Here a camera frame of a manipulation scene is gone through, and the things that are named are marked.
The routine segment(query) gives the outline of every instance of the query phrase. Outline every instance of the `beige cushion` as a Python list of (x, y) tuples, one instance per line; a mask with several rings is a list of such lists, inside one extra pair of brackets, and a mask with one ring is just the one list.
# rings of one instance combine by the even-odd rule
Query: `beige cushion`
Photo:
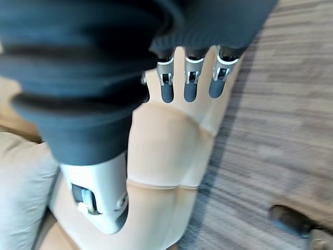
[(49, 207), (82, 250), (165, 250), (180, 239), (188, 224), (232, 86), (211, 99), (208, 88), (215, 50), (206, 56), (198, 98), (183, 98), (184, 52), (175, 57), (175, 100), (164, 104), (154, 70), (147, 73), (151, 100), (137, 109), (129, 141), (127, 189), (129, 216), (117, 234), (101, 233), (77, 211), (62, 175)]
[(34, 245), (58, 173), (46, 144), (0, 132), (0, 249)]

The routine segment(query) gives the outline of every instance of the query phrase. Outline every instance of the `robotic hand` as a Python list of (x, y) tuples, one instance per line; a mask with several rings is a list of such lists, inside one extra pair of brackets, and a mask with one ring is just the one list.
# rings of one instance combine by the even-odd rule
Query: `robotic hand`
[(183, 46), (184, 99), (197, 95), (205, 54), (219, 46), (209, 94), (224, 82), (277, 0), (2, 0), (0, 74), (34, 122), (78, 209), (105, 233), (126, 222), (126, 156), (132, 112), (148, 101), (144, 71), (157, 65), (173, 100), (173, 53)]

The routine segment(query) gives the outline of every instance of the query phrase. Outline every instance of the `gray carpet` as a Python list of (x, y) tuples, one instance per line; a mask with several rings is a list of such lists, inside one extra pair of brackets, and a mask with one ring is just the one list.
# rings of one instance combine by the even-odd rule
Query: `gray carpet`
[(285, 204), (333, 226), (333, 1), (284, 0), (249, 47), (180, 249), (305, 250)]

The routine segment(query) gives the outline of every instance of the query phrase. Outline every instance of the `black fingertip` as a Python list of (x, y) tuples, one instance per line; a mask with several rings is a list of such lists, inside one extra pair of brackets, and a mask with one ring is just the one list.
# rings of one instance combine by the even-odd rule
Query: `black fingertip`
[(165, 84), (164, 86), (161, 86), (161, 95), (162, 95), (162, 100), (165, 103), (170, 103), (173, 101), (173, 86)]
[(224, 89), (224, 84), (225, 84), (224, 81), (221, 81), (221, 80), (214, 81), (214, 80), (212, 80), (210, 82), (210, 86), (209, 86), (209, 95), (210, 95), (210, 97), (211, 98), (220, 97), (220, 95), (222, 94), (223, 89)]
[(185, 99), (185, 101), (187, 101), (188, 103), (191, 103), (196, 99), (196, 97), (197, 97), (197, 88), (198, 88), (198, 85), (194, 84), (193, 82), (190, 82), (189, 84), (185, 83), (185, 87), (184, 87), (184, 99)]

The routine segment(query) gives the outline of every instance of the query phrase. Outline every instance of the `sofa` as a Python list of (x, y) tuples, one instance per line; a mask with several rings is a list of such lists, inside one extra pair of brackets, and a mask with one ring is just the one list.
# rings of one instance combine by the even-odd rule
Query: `sofa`
[[(156, 71), (146, 72), (150, 101), (133, 113), (127, 169), (129, 215), (122, 230), (114, 235), (104, 234), (85, 219), (77, 211), (60, 172), (45, 204), (48, 209), (34, 241), (35, 249), (177, 249), (176, 242), (186, 231), (241, 64), (240, 60), (228, 77), (222, 96), (212, 99), (208, 89), (215, 58), (216, 48), (212, 47), (206, 55), (193, 103), (183, 98), (182, 48), (175, 51), (172, 103), (163, 103)], [(10, 107), (10, 98), (19, 91), (15, 81), (0, 78), (1, 130), (39, 143), (34, 125)]]

